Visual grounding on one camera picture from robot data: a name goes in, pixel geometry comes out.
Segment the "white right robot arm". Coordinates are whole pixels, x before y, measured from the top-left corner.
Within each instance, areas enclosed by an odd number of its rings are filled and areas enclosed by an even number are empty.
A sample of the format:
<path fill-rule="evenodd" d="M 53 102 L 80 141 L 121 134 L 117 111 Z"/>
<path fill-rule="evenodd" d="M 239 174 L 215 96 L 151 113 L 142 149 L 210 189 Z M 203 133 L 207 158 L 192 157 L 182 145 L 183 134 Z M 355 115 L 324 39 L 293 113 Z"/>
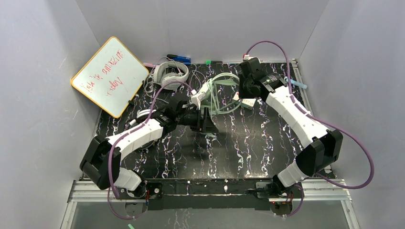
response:
<path fill-rule="evenodd" d="M 303 150 L 294 161 L 272 179 L 254 189 L 246 190 L 258 198 L 288 193 L 294 184 L 313 176 L 331 163 L 340 153 L 343 136 L 310 118 L 310 113 L 290 92 L 288 83 L 277 74 L 267 74 L 258 58 L 247 58 L 239 64 L 239 96 L 243 99 L 261 98 L 293 129 Z"/>

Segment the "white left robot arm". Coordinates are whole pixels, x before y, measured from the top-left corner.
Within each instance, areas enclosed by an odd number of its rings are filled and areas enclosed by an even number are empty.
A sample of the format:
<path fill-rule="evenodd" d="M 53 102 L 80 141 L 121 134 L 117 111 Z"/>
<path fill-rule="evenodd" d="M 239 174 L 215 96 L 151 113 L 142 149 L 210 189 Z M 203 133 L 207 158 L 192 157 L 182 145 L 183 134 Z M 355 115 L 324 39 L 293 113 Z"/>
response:
<path fill-rule="evenodd" d="M 160 140 L 179 125 L 204 134 L 218 132 L 207 108 L 201 111 L 187 102 L 167 105 L 151 114 L 145 110 L 138 121 L 140 124 L 127 131 L 105 138 L 96 135 L 90 142 L 79 168 L 100 190 L 139 190 L 143 179 L 137 172 L 122 168 L 122 159 Z"/>

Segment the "grey white headphones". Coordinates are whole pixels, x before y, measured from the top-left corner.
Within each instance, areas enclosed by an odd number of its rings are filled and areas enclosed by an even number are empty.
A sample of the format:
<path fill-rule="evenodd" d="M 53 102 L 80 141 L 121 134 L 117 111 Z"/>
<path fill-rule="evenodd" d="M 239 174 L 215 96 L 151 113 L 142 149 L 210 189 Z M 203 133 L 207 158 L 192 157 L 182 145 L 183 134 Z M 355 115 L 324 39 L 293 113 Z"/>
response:
<path fill-rule="evenodd" d="M 168 73 L 167 70 L 169 68 L 177 69 L 179 72 Z M 189 68 L 185 64 L 177 61 L 167 61 L 156 66 L 152 73 L 152 78 L 154 83 L 161 85 L 164 90 L 176 90 L 180 87 L 180 83 L 166 84 L 173 81 L 186 82 L 189 73 Z"/>

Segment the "mint green headphones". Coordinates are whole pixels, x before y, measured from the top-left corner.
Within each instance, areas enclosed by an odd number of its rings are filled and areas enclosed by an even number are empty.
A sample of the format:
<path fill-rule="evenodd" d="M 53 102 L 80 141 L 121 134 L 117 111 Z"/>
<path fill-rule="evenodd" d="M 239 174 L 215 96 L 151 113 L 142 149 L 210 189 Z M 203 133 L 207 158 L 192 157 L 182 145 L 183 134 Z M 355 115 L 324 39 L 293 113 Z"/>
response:
<path fill-rule="evenodd" d="M 210 95 L 203 100 L 202 106 L 208 107 L 211 116 L 225 115 L 240 108 L 241 99 L 238 102 L 232 99 L 239 86 L 239 77 L 234 73 L 220 73 L 209 78 Z"/>

